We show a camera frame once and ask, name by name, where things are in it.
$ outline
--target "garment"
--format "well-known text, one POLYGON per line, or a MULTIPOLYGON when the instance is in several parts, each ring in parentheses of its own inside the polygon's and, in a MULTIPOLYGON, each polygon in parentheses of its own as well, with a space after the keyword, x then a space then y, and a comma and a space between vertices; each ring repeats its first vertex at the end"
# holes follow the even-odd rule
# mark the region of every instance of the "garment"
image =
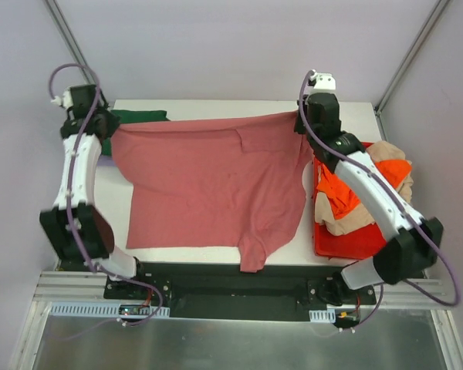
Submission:
MULTIPOLYGON (((160 122, 168 121, 166 110, 124 110, 112 109, 110 111, 120 117, 120 123, 142 123, 142 122, 160 122)), ((101 155, 111 156, 111 139, 103 141, 101 146, 101 155)))
POLYGON ((237 246, 260 270, 295 235, 312 159, 296 112, 122 125, 113 159, 133 184, 128 248, 237 246))
MULTIPOLYGON (((411 202, 411 162, 405 160, 404 152, 396 146, 380 141, 367 148, 377 169, 386 177, 388 182, 398 191, 405 201, 411 202)), ((321 169, 321 177, 325 183, 321 184, 315 209, 314 219, 318 224, 325 224, 327 230, 333 235, 344 235, 374 223, 364 205, 348 186, 335 175, 326 173, 321 169)))

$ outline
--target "white table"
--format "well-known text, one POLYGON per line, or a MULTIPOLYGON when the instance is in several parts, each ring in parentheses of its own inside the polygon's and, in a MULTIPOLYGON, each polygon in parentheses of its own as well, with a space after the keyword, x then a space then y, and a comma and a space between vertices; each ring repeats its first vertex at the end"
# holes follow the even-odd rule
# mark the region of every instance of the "white table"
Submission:
MULTIPOLYGON (((220 100, 117 100, 115 109, 166 110, 170 120, 214 119, 261 116, 296 110, 295 102, 275 101, 220 101, 220 100)), ((340 103, 344 130, 354 133, 361 141, 381 140, 373 107, 370 103, 340 103)), ((306 206, 295 237, 271 254, 266 264, 276 265, 344 265, 347 260, 318 257, 313 252, 313 191, 312 164, 303 172, 306 206)), ((99 166, 96 170, 96 207, 113 228, 115 242, 126 250, 129 230, 130 202, 133 186, 116 167, 99 166)), ((141 261, 226 263, 238 264, 236 247, 165 247, 126 250, 141 261)))

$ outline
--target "beige cloth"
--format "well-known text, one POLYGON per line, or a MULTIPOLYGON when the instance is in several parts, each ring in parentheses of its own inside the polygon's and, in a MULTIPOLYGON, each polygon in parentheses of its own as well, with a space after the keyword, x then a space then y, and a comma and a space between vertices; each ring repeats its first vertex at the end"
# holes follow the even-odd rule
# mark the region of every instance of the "beige cloth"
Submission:
MULTIPOLYGON (((404 160, 404 152, 398 149, 393 144, 386 141, 377 142, 367 148, 367 152, 374 162, 381 160, 404 160)), ((397 187, 396 191, 400 196, 409 204, 411 203, 411 186, 414 181, 409 174, 397 187)), ((314 207, 314 221, 321 225, 326 225, 327 230, 332 235, 344 235, 373 224, 375 221, 369 214, 369 211, 363 204, 356 206, 345 217, 335 220, 333 211, 331 209, 330 201, 325 193, 318 192, 316 197, 316 204, 314 207)))

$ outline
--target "white vent grille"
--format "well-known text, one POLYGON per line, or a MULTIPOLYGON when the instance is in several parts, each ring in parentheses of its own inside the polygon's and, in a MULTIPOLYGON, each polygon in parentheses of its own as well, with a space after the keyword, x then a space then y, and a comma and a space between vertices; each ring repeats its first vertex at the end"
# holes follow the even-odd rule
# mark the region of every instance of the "white vent grille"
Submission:
MULTIPOLYGON (((140 314, 120 315, 120 304, 118 303, 80 303, 80 302, 56 302, 52 305, 50 314, 52 316, 68 316, 82 318, 145 318, 156 311, 156 307, 146 307, 139 310, 140 314)), ((169 318, 170 308, 162 307, 155 318, 169 318)))
POLYGON ((334 323, 336 321, 336 313, 334 308, 328 308, 322 311, 309 311, 310 322, 325 322, 334 323))

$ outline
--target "gray floor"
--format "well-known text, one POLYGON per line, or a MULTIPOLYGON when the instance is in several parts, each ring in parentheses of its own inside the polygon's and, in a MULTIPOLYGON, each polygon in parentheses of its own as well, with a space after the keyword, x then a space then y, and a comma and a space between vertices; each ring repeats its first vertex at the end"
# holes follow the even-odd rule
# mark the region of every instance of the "gray floor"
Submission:
MULTIPOLYGON (((77 333, 94 318, 50 317, 46 331, 77 333)), ((72 341, 43 338, 35 370, 445 369, 426 312, 379 311, 355 334, 331 325, 159 319, 109 323, 72 341)))

